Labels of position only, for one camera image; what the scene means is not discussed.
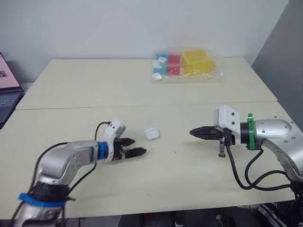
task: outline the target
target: laptop keyboard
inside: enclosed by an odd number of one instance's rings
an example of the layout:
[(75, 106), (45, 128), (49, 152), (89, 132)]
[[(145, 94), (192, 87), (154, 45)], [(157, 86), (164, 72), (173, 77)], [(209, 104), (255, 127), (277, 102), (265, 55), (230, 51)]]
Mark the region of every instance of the laptop keyboard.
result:
[(0, 95), (0, 107), (7, 107), (14, 104), (19, 94)]

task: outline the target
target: robotic arm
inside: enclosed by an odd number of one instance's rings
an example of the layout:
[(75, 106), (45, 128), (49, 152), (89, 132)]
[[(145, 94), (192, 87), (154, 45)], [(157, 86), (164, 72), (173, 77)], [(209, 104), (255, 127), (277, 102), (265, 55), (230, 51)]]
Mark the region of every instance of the robotic arm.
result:
[(68, 196), (71, 191), (91, 172), (69, 188), (82, 166), (89, 164), (96, 166), (97, 161), (102, 159), (115, 161), (143, 155), (146, 152), (144, 148), (127, 149), (127, 146), (135, 141), (120, 138), (125, 129), (121, 122), (111, 122), (104, 132), (103, 142), (95, 140), (70, 142), (44, 154), (34, 186), (28, 193), (22, 193), (19, 197), (23, 207), (15, 227), (36, 221), (39, 221), (39, 225), (49, 226), (51, 223), (51, 226), (54, 226), (62, 208), (70, 199)]
[[(214, 126), (196, 128), (191, 130), (190, 134), (205, 140), (219, 140), (219, 157), (225, 157), (224, 147), (226, 147), (233, 174), (242, 189), (273, 191), (290, 187), (295, 194), (295, 202), (299, 202), (300, 216), (303, 219), (303, 134), (293, 121), (276, 116), (255, 121), (250, 113), (247, 122), (240, 122), (239, 114), (231, 107), (224, 105), (214, 113)], [(249, 150), (260, 150), (245, 169), (245, 179), (249, 186), (244, 186), (238, 177), (230, 149), (231, 145), (235, 144), (246, 144)], [(263, 153), (262, 146), (274, 152), (285, 172), (269, 171), (251, 183), (248, 170)], [(262, 179), (273, 173), (286, 175), (290, 184), (272, 188), (257, 186)]]

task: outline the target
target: cyan block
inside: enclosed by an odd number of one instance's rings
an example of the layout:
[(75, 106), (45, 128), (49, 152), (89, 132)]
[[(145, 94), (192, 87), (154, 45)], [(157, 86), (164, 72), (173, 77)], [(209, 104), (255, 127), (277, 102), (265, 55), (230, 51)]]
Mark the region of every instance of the cyan block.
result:
[(158, 69), (158, 68), (153, 68), (153, 73), (160, 73), (161, 75), (166, 75), (166, 67), (165, 68), (161, 68), (161, 69)]
[(160, 57), (166, 58), (167, 60), (169, 59), (169, 55), (168, 55), (168, 54), (157, 53), (157, 54), (156, 54), (156, 60), (158, 60)]

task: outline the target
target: green ring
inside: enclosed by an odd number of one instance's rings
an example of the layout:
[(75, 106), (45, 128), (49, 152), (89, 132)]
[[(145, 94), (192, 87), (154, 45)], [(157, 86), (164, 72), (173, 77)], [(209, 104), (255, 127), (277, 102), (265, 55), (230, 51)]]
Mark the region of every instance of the green ring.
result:
[(250, 131), (250, 143), (248, 149), (255, 150), (254, 118), (252, 117), (252, 113), (248, 114), (247, 123)]

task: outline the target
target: gray wall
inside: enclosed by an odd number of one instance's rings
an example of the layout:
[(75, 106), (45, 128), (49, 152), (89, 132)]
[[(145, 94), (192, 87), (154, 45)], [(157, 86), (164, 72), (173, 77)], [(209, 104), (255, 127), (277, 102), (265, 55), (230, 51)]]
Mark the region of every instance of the gray wall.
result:
[(0, 51), (21, 82), (51, 59), (213, 47), (252, 64), (288, 0), (0, 0)]
[(303, 0), (290, 0), (252, 68), (303, 129)]

